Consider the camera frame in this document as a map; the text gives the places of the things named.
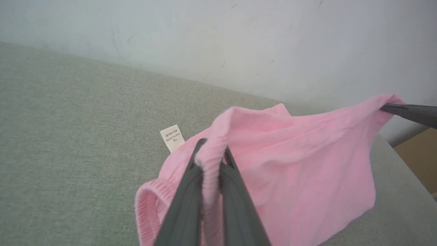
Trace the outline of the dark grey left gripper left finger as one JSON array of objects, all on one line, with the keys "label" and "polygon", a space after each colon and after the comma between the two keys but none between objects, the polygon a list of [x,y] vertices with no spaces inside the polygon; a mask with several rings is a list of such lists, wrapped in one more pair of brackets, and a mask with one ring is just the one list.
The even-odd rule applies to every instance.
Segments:
[{"label": "dark grey left gripper left finger", "polygon": [[195,156],[205,142],[202,138],[196,143],[154,246],[201,246],[203,171]]}]

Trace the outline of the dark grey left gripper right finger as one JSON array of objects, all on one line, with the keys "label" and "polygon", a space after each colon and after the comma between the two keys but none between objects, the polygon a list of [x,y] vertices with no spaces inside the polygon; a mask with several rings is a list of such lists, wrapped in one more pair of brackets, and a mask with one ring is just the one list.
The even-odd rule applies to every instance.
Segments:
[{"label": "dark grey left gripper right finger", "polygon": [[225,246],[271,246],[268,235],[227,147],[220,162],[220,192],[223,196]]}]

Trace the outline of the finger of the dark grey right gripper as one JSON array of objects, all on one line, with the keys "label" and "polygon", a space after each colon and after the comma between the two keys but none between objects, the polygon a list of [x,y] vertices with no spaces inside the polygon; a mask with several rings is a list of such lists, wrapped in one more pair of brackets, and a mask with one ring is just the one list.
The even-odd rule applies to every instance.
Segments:
[{"label": "finger of the dark grey right gripper", "polygon": [[437,129],[437,111],[417,111],[401,109],[382,109],[382,111],[397,115],[401,118],[413,121],[427,127]]},{"label": "finger of the dark grey right gripper", "polygon": [[385,104],[381,107],[381,111],[406,119],[419,117],[437,119],[436,106]]}]

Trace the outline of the pink cloth garment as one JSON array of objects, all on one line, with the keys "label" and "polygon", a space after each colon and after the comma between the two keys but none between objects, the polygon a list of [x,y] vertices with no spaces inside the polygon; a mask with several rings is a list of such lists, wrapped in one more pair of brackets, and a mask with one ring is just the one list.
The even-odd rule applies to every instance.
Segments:
[{"label": "pink cloth garment", "polygon": [[317,246],[376,201],[370,149],[392,114],[383,94],[328,113],[292,116],[283,104],[264,110],[231,107],[165,160],[158,178],[136,193],[140,246],[152,246],[196,144],[195,167],[205,175],[202,246],[225,244],[220,161],[230,149],[272,246]]}]

